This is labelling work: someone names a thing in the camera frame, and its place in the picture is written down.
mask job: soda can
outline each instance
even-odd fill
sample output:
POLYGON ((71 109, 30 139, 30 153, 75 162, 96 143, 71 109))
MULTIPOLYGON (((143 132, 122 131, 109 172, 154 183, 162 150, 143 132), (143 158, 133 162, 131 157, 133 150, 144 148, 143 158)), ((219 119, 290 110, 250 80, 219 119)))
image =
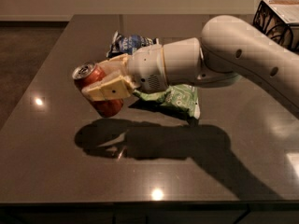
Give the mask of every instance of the soda can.
MULTIPOLYGON (((99 65, 96 65, 95 62, 87 62, 78 66, 74 70, 72 78, 74 79, 76 87, 82 91, 84 87, 89 86, 96 81, 101 81, 105 76, 105 72, 99 65)), ((122 99, 110 101, 88 101, 103 118, 115 116, 120 112, 123 106, 122 99)))

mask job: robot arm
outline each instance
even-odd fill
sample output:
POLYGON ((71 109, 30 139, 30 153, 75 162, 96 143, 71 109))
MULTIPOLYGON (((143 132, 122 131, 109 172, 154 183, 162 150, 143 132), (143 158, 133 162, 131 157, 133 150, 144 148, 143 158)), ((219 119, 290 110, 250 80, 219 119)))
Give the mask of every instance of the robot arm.
POLYGON ((122 56, 119 61, 125 72, 118 77, 118 87, 113 86, 115 79, 103 81, 92 89, 87 87, 86 96, 98 100, 125 98, 136 87, 151 93, 175 84, 220 87, 236 82, 241 75, 284 105, 299 110, 299 56, 235 17, 210 20, 202 31, 201 42, 191 38, 152 45, 132 56, 122 56), (98 92, 113 95, 96 98, 98 92))

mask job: can lid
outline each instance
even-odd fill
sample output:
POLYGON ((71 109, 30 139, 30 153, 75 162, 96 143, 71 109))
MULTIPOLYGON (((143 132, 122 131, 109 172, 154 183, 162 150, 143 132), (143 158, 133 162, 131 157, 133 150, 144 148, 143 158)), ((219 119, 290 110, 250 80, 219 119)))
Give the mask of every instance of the can lid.
POLYGON ((94 70, 94 67, 95 67, 94 62, 87 62, 81 66, 78 66, 73 72, 72 75, 73 79, 82 79, 87 77, 94 70))

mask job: gray tabletop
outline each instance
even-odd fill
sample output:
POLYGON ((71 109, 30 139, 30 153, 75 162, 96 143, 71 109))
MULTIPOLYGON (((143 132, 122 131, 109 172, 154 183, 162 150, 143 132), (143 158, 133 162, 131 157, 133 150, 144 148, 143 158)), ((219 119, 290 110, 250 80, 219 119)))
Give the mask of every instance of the gray tabletop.
POLYGON ((198 89, 195 127, 135 97, 101 119, 73 84, 115 30, 168 43, 199 37, 208 19, 74 16, 0 132, 0 203, 298 201, 298 119, 245 78, 198 89))

